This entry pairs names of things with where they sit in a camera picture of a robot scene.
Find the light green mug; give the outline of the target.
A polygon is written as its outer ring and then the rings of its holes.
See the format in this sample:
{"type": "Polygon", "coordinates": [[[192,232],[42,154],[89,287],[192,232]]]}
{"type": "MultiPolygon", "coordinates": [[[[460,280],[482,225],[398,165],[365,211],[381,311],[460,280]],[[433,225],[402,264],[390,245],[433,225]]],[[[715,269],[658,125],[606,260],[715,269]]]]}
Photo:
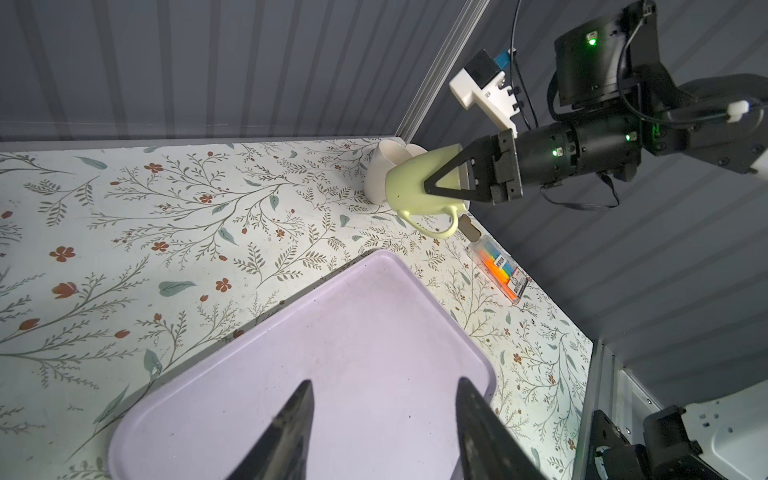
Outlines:
{"type": "Polygon", "coordinates": [[[459,227],[459,217],[468,211],[469,202],[428,194],[424,183],[462,151],[459,144],[445,146],[413,157],[391,169],[385,176],[385,195],[390,208],[404,222],[424,236],[444,240],[459,227]],[[447,215],[451,223],[446,230],[431,230],[419,224],[416,216],[447,215]]]}

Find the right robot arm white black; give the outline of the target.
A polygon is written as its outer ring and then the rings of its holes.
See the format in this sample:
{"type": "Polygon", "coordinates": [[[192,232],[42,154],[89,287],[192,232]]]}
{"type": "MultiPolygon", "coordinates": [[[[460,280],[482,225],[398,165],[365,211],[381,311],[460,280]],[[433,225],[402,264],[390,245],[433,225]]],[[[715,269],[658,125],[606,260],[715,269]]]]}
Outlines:
{"type": "Polygon", "coordinates": [[[451,80],[498,133],[478,138],[430,174],[431,195],[498,205],[573,177],[632,180],[644,153],[682,154],[743,175],[767,175],[767,80],[755,74],[677,85],[662,64],[657,10],[637,1],[561,35],[547,89],[551,123],[519,132],[525,84],[516,50],[477,53],[451,80]]]}

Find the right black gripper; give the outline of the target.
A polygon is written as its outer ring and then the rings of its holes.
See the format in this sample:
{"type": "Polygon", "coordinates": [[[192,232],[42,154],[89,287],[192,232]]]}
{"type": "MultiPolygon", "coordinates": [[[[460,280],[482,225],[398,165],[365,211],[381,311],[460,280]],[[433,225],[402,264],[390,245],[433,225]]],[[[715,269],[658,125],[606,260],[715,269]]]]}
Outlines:
{"type": "Polygon", "coordinates": [[[471,142],[432,150],[426,155],[424,191],[464,202],[501,204],[523,196],[522,178],[512,129],[471,142]]]}

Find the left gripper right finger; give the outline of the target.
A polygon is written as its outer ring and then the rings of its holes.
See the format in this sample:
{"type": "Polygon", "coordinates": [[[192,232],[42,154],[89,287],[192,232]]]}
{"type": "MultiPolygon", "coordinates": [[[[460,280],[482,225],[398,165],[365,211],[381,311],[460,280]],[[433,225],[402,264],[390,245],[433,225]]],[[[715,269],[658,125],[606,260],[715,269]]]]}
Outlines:
{"type": "Polygon", "coordinates": [[[459,379],[455,406],[464,479],[545,479],[466,377],[459,379]]]}

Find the white cream mug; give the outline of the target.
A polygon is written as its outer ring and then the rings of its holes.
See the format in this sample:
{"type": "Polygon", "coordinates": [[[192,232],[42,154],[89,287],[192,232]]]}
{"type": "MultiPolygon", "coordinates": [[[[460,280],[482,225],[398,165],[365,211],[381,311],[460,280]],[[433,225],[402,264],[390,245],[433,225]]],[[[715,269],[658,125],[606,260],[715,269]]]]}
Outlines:
{"type": "Polygon", "coordinates": [[[367,200],[374,205],[384,204],[387,173],[405,161],[426,152],[426,149],[416,144],[402,145],[389,139],[381,140],[373,151],[364,179],[364,194],[367,200]]]}

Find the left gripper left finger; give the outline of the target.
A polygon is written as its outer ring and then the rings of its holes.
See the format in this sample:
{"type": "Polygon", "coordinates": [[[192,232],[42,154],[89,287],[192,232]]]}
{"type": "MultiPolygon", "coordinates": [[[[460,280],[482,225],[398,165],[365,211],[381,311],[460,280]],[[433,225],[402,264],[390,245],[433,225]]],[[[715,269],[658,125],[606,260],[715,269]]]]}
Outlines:
{"type": "Polygon", "coordinates": [[[305,479],[313,416],[313,385],[306,379],[228,479],[305,479]]]}

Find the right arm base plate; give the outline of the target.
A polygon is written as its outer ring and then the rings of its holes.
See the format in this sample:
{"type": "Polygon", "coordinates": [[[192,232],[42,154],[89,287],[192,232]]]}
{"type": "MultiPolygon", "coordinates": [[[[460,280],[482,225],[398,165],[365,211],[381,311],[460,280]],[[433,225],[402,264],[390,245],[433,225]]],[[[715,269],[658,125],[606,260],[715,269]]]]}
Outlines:
{"type": "Polygon", "coordinates": [[[706,463],[683,423],[686,409],[671,406],[643,420],[644,442],[632,444],[601,410],[592,417],[586,479],[721,479],[706,463]]]}

